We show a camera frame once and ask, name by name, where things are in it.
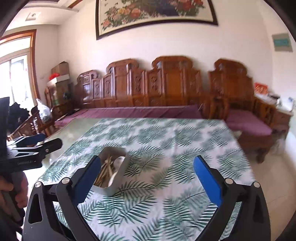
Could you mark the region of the long carved wooden bench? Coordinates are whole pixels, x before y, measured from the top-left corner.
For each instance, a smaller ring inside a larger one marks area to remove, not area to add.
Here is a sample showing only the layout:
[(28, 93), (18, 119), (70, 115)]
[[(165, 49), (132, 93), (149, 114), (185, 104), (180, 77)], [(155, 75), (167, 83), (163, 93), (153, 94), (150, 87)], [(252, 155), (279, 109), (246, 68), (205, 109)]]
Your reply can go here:
[(81, 109), (197, 105), (203, 118), (213, 112), (213, 98), (204, 92), (201, 73), (185, 56), (161, 56), (151, 70), (135, 59), (110, 63), (106, 75), (91, 70), (77, 78), (72, 101), (52, 108), (56, 120)]

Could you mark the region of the white plastic spoon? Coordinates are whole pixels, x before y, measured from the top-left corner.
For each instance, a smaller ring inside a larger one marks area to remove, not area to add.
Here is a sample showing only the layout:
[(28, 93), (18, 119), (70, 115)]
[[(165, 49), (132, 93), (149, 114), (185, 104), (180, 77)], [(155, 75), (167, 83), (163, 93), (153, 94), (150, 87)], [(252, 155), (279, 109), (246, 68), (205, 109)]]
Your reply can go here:
[(109, 182), (108, 182), (108, 187), (110, 187), (114, 181), (115, 176), (117, 175), (119, 168), (123, 161), (125, 160), (125, 156), (119, 156), (113, 161), (113, 168), (114, 172), (112, 172), (112, 175), (110, 176)]

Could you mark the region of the peacock flower painting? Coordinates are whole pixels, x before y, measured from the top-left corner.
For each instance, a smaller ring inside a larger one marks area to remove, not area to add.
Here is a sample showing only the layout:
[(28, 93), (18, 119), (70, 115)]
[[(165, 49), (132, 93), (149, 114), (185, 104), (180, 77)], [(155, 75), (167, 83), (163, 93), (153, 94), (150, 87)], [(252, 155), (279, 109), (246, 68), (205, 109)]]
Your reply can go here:
[(204, 0), (96, 1), (96, 39), (132, 28), (162, 23), (218, 25), (213, 3)]

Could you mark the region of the wooden chopstick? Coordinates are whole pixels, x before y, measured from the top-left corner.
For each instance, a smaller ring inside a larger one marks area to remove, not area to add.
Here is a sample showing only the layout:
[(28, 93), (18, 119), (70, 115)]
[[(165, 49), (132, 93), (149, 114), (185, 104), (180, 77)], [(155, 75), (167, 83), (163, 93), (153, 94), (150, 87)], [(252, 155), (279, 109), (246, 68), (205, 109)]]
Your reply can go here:
[(104, 161), (101, 171), (94, 182), (94, 185), (102, 188), (107, 187), (108, 182), (112, 177), (112, 175), (113, 175), (112, 157), (108, 157)]

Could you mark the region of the red gift box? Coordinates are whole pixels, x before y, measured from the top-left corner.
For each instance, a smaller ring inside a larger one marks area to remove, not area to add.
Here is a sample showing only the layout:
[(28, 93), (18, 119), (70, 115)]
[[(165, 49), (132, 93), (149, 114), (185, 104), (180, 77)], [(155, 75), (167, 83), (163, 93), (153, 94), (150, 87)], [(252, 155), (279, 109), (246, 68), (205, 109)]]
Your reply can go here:
[(268, 94), (268, 85), (262, 84), (259, 82), (254, 83), (254, 93), (267, 95)]

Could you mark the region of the purple bench cushion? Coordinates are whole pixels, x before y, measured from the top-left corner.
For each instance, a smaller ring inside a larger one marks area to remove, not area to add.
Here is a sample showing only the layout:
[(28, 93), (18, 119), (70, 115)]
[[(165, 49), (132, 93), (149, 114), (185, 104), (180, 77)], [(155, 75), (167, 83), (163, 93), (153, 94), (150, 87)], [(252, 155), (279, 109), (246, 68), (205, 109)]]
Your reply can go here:
[(78, 118), (193, 118), (202, 119), (198, 106), (150, 106), (124, 108), (81, 109), (72, 115), (55, 121), (55, 126), (64, 127)]

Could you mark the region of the grey metal tray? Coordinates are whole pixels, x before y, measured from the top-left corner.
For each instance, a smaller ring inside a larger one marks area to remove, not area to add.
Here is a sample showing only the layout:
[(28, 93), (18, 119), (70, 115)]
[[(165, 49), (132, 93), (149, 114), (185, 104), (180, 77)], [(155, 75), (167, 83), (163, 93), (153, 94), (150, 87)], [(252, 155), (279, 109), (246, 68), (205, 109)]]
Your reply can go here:
[(115, 176), (114, 181), (110, 187), (107, 186), (105, 188), (102, 188), (102, 187), (97, 187), (97, 186), (93, 185), (93, 187), (91, 188), (91, 190), (94, 191), (94, 193), (96, 193), (96, 194), (110, 197), (116, 193), (119, 186), (123, 183), (123, 177), (124, 177), (126, 168), (128, 167), (128, 165), (130, 163), (130, 157), (128, 155), (127, 150), (124, 148), (120, 148), (120, 147), (105, 147), (102, 149), (102, 151), (100, 152), (100, 154), (98, 156), (100, 157), (102, 166), (103, 166), (104, 161), (108, 157), (112, 157), (112, 163), (113, 163), (113, 161), (116, 158), (118, 158), (119, 156), (125, 156), (125, 160), (121, 164), (119, 171), (118, 171), (117, 175)]

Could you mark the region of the green leaf tablecloth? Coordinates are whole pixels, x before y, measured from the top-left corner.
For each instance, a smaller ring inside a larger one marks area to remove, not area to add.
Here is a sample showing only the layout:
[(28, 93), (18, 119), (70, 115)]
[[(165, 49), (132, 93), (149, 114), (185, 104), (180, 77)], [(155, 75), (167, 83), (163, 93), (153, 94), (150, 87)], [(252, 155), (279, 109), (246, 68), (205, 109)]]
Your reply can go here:
[(130, 163), (115, 194), (92, 187), (78, 206), (100, 240), (195, 240), (216, 211), (193, 169), (202, 156), (225, 178), (250, 185), (245, 153), (221, 120), (102, 119), (40, 177), (54, 184), (105, 147), (124, 148)]

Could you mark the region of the wooden side table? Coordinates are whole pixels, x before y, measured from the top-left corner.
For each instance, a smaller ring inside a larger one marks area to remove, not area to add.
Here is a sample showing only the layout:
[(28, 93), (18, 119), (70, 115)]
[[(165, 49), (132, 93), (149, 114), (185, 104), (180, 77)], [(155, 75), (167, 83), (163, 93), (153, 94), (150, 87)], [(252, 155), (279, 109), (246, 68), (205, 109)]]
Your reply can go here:
[(293, 116), (294, 114), (292, 111), (285, 111), (277, 108), (271, 123), (273, 134), (286, 139), (290, 130), (290, 120)]

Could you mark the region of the wooden dining chair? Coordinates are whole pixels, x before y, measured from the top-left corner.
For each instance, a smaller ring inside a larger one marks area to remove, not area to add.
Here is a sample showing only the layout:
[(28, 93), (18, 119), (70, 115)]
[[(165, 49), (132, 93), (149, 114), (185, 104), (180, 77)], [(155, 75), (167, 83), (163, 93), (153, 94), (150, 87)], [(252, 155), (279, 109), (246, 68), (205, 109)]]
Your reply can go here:
[(49, 137), (55, 130), (54, 121), (50, 119), (43, 123), (40, 117), (40, 111), (37, 106), (32, 108), (32, 115), (27, 118), (17, 129), (10, 135), (7, 136), (8, 141), (12, 141), (15, 138), (21, 136), (33, 136), (40, 133), (45, 134)]

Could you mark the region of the cardboard box stack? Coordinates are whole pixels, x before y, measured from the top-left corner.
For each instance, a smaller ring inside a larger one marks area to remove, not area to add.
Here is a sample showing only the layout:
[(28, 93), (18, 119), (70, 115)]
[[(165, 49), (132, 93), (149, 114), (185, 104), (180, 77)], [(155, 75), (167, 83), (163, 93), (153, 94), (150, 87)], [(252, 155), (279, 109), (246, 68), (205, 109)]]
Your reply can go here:
[(63, 61), (51, 69), (51, 75), (45, 89), (45, 97), (49, 108), (70, 101), (71, 80), (67, 62)]

